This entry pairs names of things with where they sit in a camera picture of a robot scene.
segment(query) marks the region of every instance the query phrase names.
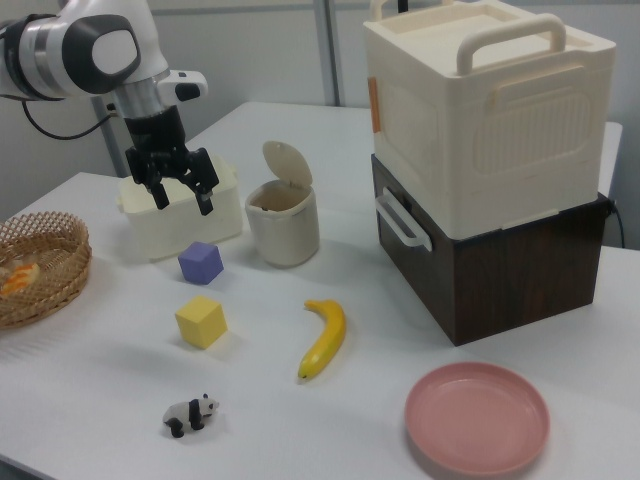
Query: storage box handle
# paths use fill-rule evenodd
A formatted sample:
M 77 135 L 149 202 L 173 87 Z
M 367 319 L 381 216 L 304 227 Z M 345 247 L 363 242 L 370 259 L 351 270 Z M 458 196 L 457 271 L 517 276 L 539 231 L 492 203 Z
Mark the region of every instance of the storage box handle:
M 379 22 L 382 20 L 382 6 L 389 0 L 371 0 L 369 4 L 369 15 L 372 22 Z M 442 0 L 443 5 L 451 5 L 453 0 Z
M 402 230 L 402 227 L 398 225 L 389 210 L 395 213 L 396 217 L 404 223 L 407 229 L 413 235 L 412 237 L 408 236 Z M 421 247 L 424 246 L 427 251 L 431 252 L 433 250 L 433 244 L 431 243 L 431 238 L 425 232 L 418 222 L 416 222 L 409 212 L 407 212 L 400 202 L 393 196 L 393 194 L 389 191 L 387 187 L 382 189 L 382 195 L 376 198 L 376 210 L 380 214 L 380 216 L 387 222 L 391 230 L 398 236 L 400 241 L 404 243 L 407 247 Z
M 514 20 L 496 28 L 467 35 L 458 49 L 458 75 L 471 73 L 473 70 L 473 55 L 482 47 L 543 32 L 551 32 L 549 52 L 561 52 L 565 49 L 567 31 L 564 23 L 550 13 Z

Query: toy banana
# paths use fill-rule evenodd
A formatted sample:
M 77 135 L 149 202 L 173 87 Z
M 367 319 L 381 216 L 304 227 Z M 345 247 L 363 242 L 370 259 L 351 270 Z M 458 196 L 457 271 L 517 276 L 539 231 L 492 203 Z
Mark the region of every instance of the toy banana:
M 298 377 L 311 379 L 322 371 L 336 354 L 347 332 L 344 311 L 335 300 L 307 300 L 304 306 L 326 321 L 324 331 L 300 362 Z

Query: panda figurine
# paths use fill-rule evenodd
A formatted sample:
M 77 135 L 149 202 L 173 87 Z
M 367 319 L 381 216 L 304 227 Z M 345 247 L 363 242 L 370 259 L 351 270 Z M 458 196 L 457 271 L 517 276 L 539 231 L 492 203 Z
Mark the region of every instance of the panda figurine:
M 194 398 L 190 402 L 181 402 L 171 405 L 162 417 L 162 421 L 171 429 L 174 438 L 184 435 L 182 427 L 189 423 L 193 430 L 202 430 L 204 417 L 210 417 L 220 404 L 205 393 L 202 398 Z

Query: dark wooden box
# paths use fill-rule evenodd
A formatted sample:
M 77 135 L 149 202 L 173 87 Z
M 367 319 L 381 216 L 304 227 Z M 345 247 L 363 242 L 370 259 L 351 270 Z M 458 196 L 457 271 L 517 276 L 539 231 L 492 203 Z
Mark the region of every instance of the dark wooden box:
M 378 214 L 380 243 L 454 345 L 593 301 L 610 201 L 508 230 L 452 240 L 372 155 L 376 198 L 384 187 L 429 234 L 431 252 L 407 247 Z

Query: cream plastic box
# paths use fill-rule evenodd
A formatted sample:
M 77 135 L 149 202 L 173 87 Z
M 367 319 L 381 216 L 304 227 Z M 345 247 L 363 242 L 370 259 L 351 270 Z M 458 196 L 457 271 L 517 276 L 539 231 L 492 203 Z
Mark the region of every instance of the cream plastic box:
M 366 22 L 375 154 L 452 239 L 596 200 L 615 44 L 497 0 Z
M 176 179 L 162 180 L 169 206 L 158 210 L 144 185 L 132 177 L 120 182 L 116 203 L 127 215 L 143 254 L 150 260 L 179 255 L 193 242 L 214 243 L 242 232 L 242 208 L 235 171 L 219 156 L 211 163 L 220 183 L 213 188 L 213 212 L 202 216 L 189 187 Z

